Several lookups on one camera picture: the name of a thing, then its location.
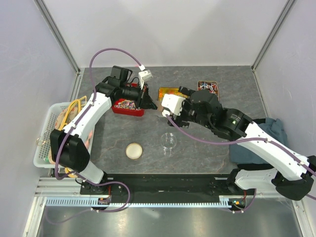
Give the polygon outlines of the red candy tray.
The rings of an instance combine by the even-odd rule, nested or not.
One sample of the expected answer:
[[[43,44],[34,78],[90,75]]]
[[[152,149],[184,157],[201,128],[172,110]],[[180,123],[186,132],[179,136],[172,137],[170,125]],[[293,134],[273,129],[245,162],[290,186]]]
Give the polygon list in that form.
[[[140,87],[136,83],[129,83],[126,86]],[[112,103],[112,111],[115,114],[141,117],[144,115],[145,110],[137,108],[134,101],[119,99],[118,101]]]

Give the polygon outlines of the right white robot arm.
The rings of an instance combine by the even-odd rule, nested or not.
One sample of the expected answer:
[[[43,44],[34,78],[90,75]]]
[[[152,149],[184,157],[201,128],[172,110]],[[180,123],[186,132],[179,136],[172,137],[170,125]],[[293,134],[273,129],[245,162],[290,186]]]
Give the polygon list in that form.
[[[243,112],[222,107],[218,97],[208,90],[194,91],[181,86],[179,91],[186,97],[166,94],[161,103],[170,125],[181,129],[190,122],[197,123],[224,139],[225,145],[240,145],[271,165],[269,169],[234,169],[226,181],[229,193],[257,189],[276,190],[291,200],[311,196],[315,157],[289,149]]]

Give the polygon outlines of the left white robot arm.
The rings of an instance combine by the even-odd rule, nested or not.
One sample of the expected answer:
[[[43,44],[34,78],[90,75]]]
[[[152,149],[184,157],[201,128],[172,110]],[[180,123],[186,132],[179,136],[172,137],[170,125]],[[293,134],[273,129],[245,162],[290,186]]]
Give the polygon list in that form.
[[[150,70],[141,67],[137,86],[127,82],[131,72],[127,68],[113,66],[111,74],[95,86],[87,104],[76,117],[61,130],[55,129],[50,134],[55,169],[59,166],[69,168],[91,182],[91,188],[97,194],[104,194],[108,190],[108,181],[105,180],[106,173],[91,162],[85,142],[98,120],[120,99],[134,101],[138,109],[157,109],[145,82],[152,77]]]

